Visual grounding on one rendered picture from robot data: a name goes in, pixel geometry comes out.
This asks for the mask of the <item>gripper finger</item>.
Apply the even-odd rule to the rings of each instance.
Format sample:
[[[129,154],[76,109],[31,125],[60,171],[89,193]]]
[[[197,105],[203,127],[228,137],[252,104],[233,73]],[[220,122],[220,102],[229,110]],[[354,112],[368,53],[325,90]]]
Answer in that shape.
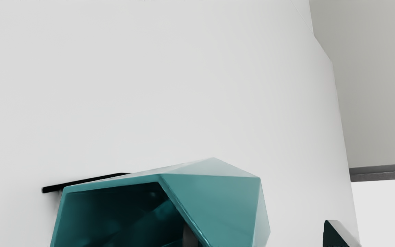
[[[323,247],[361,247],[361,244],[340,221],[325,220]]]

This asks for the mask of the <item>teal faceted mug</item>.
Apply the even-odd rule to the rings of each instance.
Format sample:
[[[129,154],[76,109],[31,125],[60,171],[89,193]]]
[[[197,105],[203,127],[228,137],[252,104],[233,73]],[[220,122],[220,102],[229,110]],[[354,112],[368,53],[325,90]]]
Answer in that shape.
[[[265,247],[261,179],[218,158],[63,189],[50,247]]]

